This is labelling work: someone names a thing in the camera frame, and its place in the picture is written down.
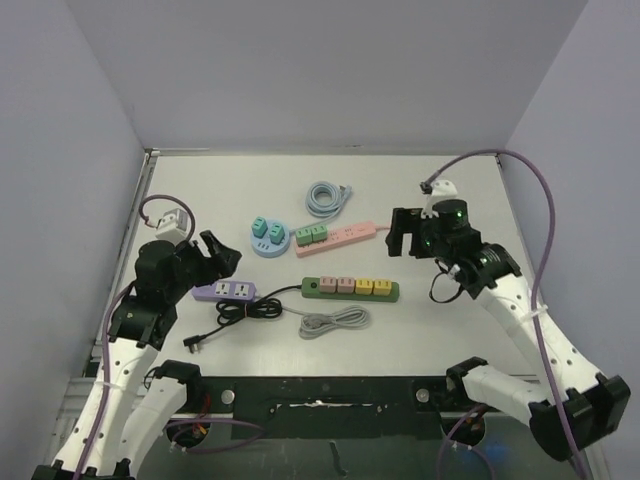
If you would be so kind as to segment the teal charger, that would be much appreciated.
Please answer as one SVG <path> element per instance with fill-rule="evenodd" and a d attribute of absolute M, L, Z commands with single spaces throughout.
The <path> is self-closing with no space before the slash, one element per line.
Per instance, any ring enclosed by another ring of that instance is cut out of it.
<path fill-rule="evenodd" d="M 269 229 L 268 222 L 263 217 L 256 217 L 251 225 L 252 235 L 258 239 L 261 239 L 265 236 Z"/>
<path fill-rule="evenodd" d="M 271 227 L 269 228 L 268 235 L 271 243 L 278 245 L 283 241 L 286 235 L 286 229 L 283 227 L 282 224 L 278 222 L 273 222 L 271 224 Z"/>

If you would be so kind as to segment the yellow charger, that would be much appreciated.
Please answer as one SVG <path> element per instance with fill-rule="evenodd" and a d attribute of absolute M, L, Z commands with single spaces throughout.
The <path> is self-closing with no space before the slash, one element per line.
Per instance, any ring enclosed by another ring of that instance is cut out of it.
<path fill-rule="evenodd" d="M 372 293 L 375 296 L 387 297 L 392 293 L 393 282 L 388 279 L 375 279 Z"/>
<path fill-rule="evenodd" d="M 371 295 L 373 292 L 374 281 L 368 278 L 357 278 L 355 280 L 354 293 L 357 295 Z"/>

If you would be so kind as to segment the pink charger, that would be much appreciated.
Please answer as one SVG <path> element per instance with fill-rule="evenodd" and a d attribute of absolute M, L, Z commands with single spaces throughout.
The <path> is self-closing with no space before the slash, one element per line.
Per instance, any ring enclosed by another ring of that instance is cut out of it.
<path fill-rule="evenodd" d="M 355 291 L 355 279 L 352 277 L 339 277 L 336 291 L 340 294 L 353 294 Z"/>
<path fill-rule="evenodd" d="M 319 279 L 318 289 L 321 293 L 335 293 L 337 291 L 337 279 L 335 277 L 322 276 Z"/>

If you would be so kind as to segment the small green charger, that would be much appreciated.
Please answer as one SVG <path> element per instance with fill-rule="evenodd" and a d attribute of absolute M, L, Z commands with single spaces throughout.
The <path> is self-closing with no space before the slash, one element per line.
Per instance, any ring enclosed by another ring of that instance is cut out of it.
<path fill-rule="evenodd" d="M 315 225 L 310 231 L 313 243 L 323 242 L 328 238 L 328 229 L 325 225 Z"/>

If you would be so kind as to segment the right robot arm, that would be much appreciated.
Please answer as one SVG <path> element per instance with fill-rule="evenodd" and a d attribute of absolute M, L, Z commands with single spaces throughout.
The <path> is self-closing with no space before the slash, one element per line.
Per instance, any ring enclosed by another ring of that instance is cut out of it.
<path fill-rule="evenodd" d="M 504 247 L 482 240 L 469 223 L 465 201 L 440 201 L 431 215 L 394 209 L 385 240 L 389 256 L 401 255 L 406 236 L 410 255 L 433 259 L 451 275 L 497 321 L 538 379 L 530 385 L 472 357 L 446 371 L 445 395 L 452 406 L 466 409 L 475 402 L 511 416 L 557 461 L 617 430 L 629 385 L 620 376 L 606 376 L 578 352 L 544 306 L 533 304 L 519 265 Z"/>

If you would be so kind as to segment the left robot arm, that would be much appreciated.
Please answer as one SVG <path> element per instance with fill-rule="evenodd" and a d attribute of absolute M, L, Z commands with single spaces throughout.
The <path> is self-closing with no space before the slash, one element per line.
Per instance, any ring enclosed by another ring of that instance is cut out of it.
<path fill-rule="evenodd" d="M 36 479 L 133 479 L 179 410 L 204 398 L 197 365 L 167 360 L 141 403 L 134 402 L 166 337 L 177 305 L 194 287 L 231 277 L 241 253 L 205 230 L 199 241 L 153 240 L 140 247 L 135 278 L 109 307 L 102 363 L 72 433 Z"/>

